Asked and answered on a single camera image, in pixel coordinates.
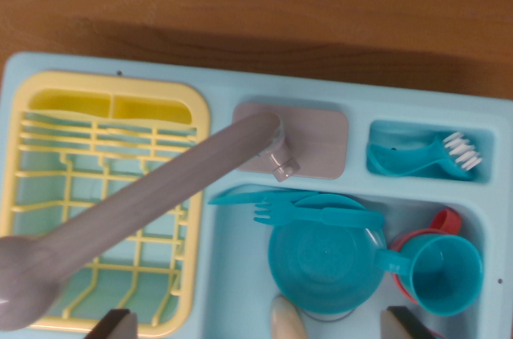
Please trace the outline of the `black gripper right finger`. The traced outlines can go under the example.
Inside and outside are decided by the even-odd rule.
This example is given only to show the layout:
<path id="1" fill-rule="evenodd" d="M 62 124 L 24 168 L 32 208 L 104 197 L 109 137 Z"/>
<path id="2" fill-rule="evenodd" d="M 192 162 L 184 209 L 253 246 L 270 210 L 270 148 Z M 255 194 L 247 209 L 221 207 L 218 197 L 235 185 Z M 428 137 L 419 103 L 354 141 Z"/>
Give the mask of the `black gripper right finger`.
<path id="1" fill-rule="evenodd" d="M 380 314 L 381 339 L 435 339 L 434 334 L 405 306 L 390 306 Z"/>

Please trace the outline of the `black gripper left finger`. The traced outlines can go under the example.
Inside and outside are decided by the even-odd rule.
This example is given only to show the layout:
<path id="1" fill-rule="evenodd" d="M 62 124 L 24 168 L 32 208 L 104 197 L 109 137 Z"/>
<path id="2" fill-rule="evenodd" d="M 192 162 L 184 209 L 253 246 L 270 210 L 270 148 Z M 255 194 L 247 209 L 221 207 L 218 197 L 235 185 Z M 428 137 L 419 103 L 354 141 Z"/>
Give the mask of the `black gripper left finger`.
<path id="1" fill-rule="evenodd" d="M 111 309 L 84 338 L 137 339 L 137 315 L 129 309 Z"/>

